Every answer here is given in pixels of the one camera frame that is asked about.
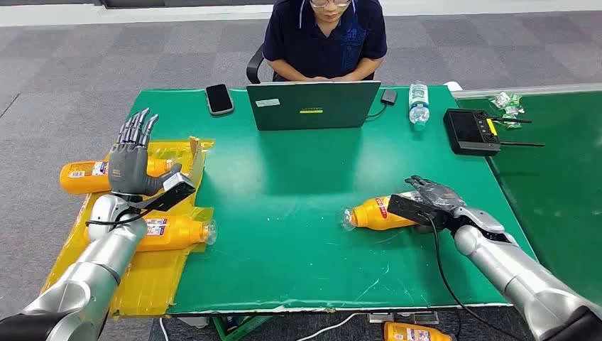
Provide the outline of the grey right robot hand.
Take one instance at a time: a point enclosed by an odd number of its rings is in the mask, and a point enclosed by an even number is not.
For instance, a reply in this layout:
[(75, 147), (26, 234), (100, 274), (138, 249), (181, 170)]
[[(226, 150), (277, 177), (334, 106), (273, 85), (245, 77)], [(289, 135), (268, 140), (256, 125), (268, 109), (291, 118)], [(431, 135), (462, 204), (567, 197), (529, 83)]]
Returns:
[(424, 202), (442, 210), (452, 212), (457, 207), (465, 207), (466, 202), (450, 187), (430, 179), (411, 175), (405, 179), (420, 194)]

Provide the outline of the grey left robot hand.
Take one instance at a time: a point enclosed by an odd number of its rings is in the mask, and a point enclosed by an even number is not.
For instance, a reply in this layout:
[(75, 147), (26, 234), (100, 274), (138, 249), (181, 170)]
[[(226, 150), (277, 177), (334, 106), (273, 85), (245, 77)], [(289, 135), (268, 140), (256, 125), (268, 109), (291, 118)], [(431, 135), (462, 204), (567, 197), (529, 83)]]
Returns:
[(109, 189), (123, 195), (155, 195), (163, 183), (182, 169), (174, 163), (160, 175), (147, 173), (150, 134), (158, 115), (148, 116), (149, 108), (136, 112), (119, 129), (116, 143), (109, 151)]

